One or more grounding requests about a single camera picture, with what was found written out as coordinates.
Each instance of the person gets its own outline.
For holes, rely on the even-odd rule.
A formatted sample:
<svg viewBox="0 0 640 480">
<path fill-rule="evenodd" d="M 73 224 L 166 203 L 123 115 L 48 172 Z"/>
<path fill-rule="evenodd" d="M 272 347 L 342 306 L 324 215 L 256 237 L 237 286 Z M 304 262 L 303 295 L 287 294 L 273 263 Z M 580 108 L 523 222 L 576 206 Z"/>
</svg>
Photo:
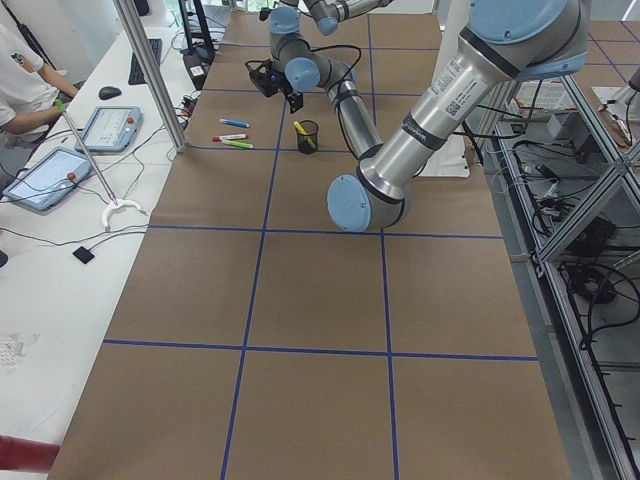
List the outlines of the person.
<svg viewBox="0 0 640 480">
<path fill-rule="evenodd" d="M 47 65 L 22 39 L 0 25 L 0 129 L 22 135 L 52 124 L 60 112 L 53 102 L 78 89 Z"/>
</svg>

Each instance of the black mouse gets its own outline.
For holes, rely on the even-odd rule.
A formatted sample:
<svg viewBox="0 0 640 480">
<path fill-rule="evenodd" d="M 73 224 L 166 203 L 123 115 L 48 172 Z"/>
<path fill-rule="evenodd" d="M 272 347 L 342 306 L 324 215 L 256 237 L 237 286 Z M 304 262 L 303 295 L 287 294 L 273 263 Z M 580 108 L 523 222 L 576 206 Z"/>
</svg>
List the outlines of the black mouse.
<svg viewBox="0 0 640 480">
<path fill-rule="evenodd" d="M 98 92 L 100 100 L 109 100 L 110 98 L 122 95 L 122 90 L 118 87 L 102 87 Z"/>
</svg>

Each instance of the tablet device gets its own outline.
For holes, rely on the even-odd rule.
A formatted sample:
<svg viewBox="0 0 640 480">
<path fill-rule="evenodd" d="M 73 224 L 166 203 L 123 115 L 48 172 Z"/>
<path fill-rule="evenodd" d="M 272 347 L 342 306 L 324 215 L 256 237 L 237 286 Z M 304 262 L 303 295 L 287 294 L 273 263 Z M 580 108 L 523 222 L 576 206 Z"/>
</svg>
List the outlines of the tablet device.
<svg viewBox="0 0 640 480">
<path fill-rule="evenodd" d="M 80 137 L 90 152 L 119 153 L 134 139 L 141 121 L 138 107 L 98 107 Z M 79 143 L 75 150 L 82 152 Z"/>
<path fill-rule="evenodd" d="M 91 168 L 91 162 L 84 155 L 57 147 L 2 193 L 17 205 L 44 211 L 71 192 Z M 70 173 L 75 174 L 73 182 L 69 180 Z"/>
</svg>

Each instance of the red cylinder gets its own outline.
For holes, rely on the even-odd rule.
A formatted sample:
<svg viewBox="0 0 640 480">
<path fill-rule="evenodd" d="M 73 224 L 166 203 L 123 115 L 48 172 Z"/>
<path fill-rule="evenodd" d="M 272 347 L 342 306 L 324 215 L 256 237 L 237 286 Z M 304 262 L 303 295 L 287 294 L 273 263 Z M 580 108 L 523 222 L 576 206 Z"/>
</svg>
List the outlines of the red cylinder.
<svg viewBox="0 0 640 480">
<path fill-rule="evenodd" d="M 0 435 L 0 470 L 48 473 L 60 447 Z"/>
</svg>

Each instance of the black keyboard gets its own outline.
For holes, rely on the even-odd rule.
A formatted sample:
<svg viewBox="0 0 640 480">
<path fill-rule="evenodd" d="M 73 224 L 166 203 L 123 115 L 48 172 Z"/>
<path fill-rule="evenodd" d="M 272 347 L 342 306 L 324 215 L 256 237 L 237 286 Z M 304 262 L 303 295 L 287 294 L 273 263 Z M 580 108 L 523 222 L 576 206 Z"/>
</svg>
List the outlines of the black keyboard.
<svg viewBox="0 0 640 480">
<path fill-rule="evenodd" d="M 151 51 L 153 52 L 153 56 L 156 57 L 156 62 L 160 65 L 160 56 L 162 55 L 162 39 L 160 38 L 150 38 L 149 45 L 151 46 Z M 129 85 L 140 85 L 142 83 L 147 83 L 144 79 L 144 73 L 142 73 L 142 68 L 140 67 L 140 63 L 136 58 L 136 54 L 131 54 L 131 70 L 129 70 Z"/>
</svg>

